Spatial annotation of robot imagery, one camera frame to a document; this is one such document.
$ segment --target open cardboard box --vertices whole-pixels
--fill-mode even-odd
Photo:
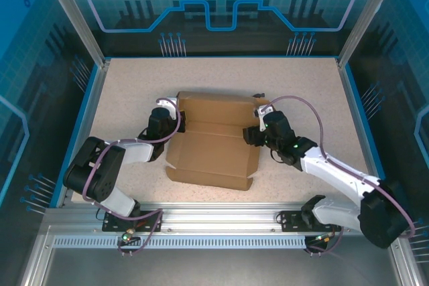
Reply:
[[[259,162],[259,147],[246,144],[243,129],[259,124],[260,98],[179,92],[186,132],[170,141],[167,176],[175,182],[248,190]]]

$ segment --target glass panel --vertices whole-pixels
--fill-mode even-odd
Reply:
[[[429,221],[428,3],[384,0],[349,62],[380,165],[403,185],[418,227]],[[416,258],[427,261],[429,239],[418,231]]]
[[[76,0],[106,56],[338,55],[366,0]]]
[[[57,0],[0,8],[0,285],[17,285],[93,62]]]

